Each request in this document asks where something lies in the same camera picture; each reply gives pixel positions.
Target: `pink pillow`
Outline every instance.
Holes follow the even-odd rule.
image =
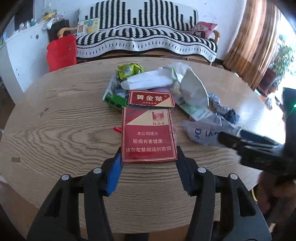
[[[198,22],[192,29],[190,34],[204,39],[209,39],[218,24]]]

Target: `patterned sofa throw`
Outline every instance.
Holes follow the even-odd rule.
[[[79,9],[77,57],[92,58],[111,51],[168,50],[198,54],[213,62],[217,45],[190,35],[197,10],[163,0],[109,0]]]

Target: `potted plant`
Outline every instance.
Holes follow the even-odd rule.
[[[294,50],[283,44],[273,56],[271,64],[259,83],[258,90],[267,95],[267,91],[275,92],[293,62]]]

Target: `yellow cable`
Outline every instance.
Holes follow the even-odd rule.
[[[253,199],[255,200],[255,202],[258,202],[258,200],[255,197],[255,193],[254,193],[254,189],[253,188],[252,188],[252,196],[253,196]]]

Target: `brown curtain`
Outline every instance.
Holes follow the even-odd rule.
[[[267,70],[276,49],[281,12],[269,0],[247,0],[241,27],[224,66],[236,72],[253,90]]]

